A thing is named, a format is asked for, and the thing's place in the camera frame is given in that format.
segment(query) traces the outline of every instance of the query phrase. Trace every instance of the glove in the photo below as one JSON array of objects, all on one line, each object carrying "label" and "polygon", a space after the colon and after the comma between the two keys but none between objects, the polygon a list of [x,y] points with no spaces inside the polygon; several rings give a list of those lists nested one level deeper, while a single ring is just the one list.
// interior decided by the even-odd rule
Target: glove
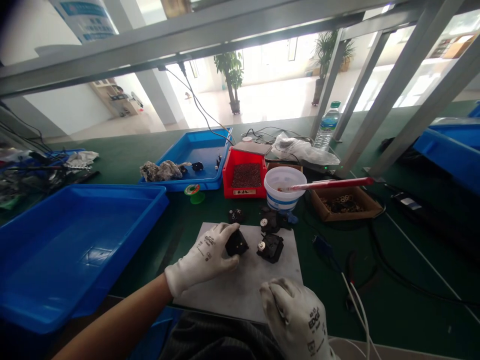
[{"label": "glove", "polygon": [[191,287],[231,271],[239,264],[240,256],[223,258],[225,244],[240,224],[221,222],[198,238],[190,251],[165,269],[166,282],[174,298]]},{"label": "glove", "polygon": [[329,345],[325,307],[309,288],[286,278],[260,287],[268,326],[288,360],[338,359]]}]

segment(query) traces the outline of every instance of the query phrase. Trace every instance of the green solder wire spool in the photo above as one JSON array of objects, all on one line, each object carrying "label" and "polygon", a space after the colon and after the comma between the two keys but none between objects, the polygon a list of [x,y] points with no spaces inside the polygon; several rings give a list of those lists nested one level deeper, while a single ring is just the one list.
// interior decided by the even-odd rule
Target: green solder wire spool
[{"label": "green solder wire spool", "polygon": [[190,202],[194,205],[200,204],[203,200],[205,200],[205,194],[200,192],[199,184],[188,185],[184,193],[190,197]]}]

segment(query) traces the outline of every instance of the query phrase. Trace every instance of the blue crate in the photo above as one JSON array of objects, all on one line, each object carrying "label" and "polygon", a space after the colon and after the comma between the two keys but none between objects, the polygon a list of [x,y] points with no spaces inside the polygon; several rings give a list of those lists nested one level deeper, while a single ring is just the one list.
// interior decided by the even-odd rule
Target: blue crate
[{"label": "blue crate", "polygon": [[168,203],[163,186],[77,184],[0,227],[2,317],[46,334],[93,313]]},{"label": "blue crate", "polygon": [[[228,131],[223,128],[213,131],[231,139],[228,131],[232,131],[232,128],[228,128]],[[140,185],[161,185],[166,187],[169,192],[182,192],[190,184],[200,184],[200,190],[217,190],[222,185],[222,169],[225,165],[229,145],[227,140],[213,134],[210,130],[186,132],[156,164],[160,165],[166,160],[175,164],[201,162],[203,170],[195,172],[189,166],[187,167],[188,173],[184,174],[181,179],[147,182],[142,177],[138,183]],[[219,155],[222,156],[220,166],[218,170],[215,170]]]},{"label": "blue crate", "polygon": [[430,126],[413,147],[480,195],[480,124]]}]

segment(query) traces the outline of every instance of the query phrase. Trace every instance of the person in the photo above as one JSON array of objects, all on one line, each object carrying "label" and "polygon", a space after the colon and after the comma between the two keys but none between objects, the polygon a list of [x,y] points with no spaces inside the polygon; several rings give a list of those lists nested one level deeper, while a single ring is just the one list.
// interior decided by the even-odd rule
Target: person
[{"label": "person", "polygon": [[[224,254],[225,244],[239,227],[238,223],[212,227],[184,257],[97,318],[54,360],[126,359],[174,297],[235,270],[240,256]],[[180,319],[160,358],[338,359],[328,343],[325,307],[313,291],[286,278],[265,282],[259,291],[271,334],[259,324],[193,314],[185,321]],[[223,322],[219,325],[215,318]]]}]

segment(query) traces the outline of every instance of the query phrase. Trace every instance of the plant pot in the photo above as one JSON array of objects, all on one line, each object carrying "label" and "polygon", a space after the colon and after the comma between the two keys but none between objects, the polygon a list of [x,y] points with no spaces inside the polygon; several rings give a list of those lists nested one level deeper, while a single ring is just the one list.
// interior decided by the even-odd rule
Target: plant pot
[{"label": "plant pot", "polygon": [[313,101],[311,102],[313,106],[318,106],[320,102],[320,95],[322,94],[322,89],[324,88],[324,84],[325,84],[324,78],[318,78],[315,81],[315,92],[313,93]]},{"label": "plant pot", "polygon": [[240,114],[240,101],[230,102],[230,109],[233,114]]}]

